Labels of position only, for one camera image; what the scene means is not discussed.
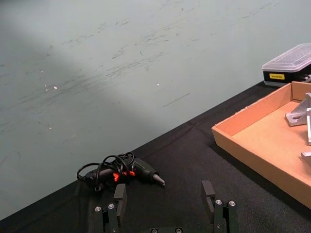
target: black tablecloth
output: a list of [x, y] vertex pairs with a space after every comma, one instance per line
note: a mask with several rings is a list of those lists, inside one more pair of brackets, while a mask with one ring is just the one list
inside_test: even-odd
[[[124, 231], [153, 226], [209, 231], [200, 198], [201, 180], [209, 180], [217, 197], [237, 202], [241, 232], [311, 233], [311, 210], [217, 147], [211, 132], [214, 124], [275, 89], [259, 83], [134, 150], [166, 186], [127, 185]], [[86, 233], [95, 202], [83, 183], [73, 182], [2, 220], [0, 232]]]

